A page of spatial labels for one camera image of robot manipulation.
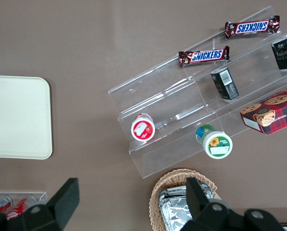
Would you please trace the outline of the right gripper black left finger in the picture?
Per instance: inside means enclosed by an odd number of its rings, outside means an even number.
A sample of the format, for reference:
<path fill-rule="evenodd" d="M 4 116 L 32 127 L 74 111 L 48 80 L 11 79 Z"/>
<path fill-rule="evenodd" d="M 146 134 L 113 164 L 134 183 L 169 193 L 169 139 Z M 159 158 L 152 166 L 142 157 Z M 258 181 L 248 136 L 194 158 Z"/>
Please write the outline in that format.
<path fill-rule="evenodd" d="M 38 202 L 8 221 L 9 231 L 62 231 L 80 202 L 78 178 L 69 178 L 47 202 Z"/>

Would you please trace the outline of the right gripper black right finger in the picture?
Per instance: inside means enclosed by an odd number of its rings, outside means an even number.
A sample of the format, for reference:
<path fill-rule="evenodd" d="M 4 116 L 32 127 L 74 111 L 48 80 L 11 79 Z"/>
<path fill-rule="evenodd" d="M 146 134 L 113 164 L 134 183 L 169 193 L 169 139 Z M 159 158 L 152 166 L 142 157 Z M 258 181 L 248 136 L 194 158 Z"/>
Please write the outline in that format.
<path fill-rule="evenodd" d="M 182 231 L 244 231 L 244 217 L 229 208 L 226 202 L 208 199 L 195 178 L 186 180 L 186 202 L 192 219 Z"/>

